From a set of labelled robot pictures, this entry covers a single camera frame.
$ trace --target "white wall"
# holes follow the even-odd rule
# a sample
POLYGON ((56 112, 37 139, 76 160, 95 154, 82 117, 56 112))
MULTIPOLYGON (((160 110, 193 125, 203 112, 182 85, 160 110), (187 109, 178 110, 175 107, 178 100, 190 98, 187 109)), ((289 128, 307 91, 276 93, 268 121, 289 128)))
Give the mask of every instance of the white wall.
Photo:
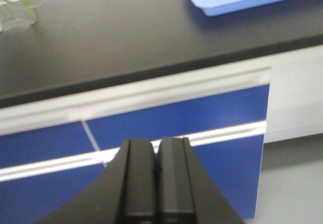
POLYGON ((323 48, 272 62, 266 142, 323 132, 323 48))

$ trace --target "black plastic part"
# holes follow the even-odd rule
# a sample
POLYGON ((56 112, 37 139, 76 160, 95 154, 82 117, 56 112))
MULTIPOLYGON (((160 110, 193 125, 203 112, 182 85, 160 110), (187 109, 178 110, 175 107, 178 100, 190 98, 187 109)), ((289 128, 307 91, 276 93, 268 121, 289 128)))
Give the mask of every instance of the black plastic part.
POLYGON ((36 224, 121 224, 130 140, 86 189, 36 224))
POLYGON ((124 223, 156 223, 155 154, 149 139, 131 140, 124 223))
POLYGON ((183 142, 197 223, 244 224, 205 171, 188 138, 183 142))
POLYGON ((159 146, 156 165, 159 223, 195 224, 182 139, 163 138, 159 146))
POLYGON ((244 224, 188 138, 125 140, 99 177, 35 224, 244 224))

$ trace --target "cabinet panel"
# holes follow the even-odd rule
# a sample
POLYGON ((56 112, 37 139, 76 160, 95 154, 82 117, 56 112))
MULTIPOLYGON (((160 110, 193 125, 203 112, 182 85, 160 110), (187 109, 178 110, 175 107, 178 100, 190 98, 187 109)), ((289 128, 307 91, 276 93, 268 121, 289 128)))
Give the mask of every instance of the cabinet panel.
POLYGON ((1 182, 0 223, 32 223, 77 195, 101 171, 99 164, 1 182))
POLYGON ((160 139, 266 119, 269 85, 88 121, 101 149, 125 138, 160 139))
POLYGON ((0 168, 94 151, 80 122, 0 136, 0 149, 0 168))

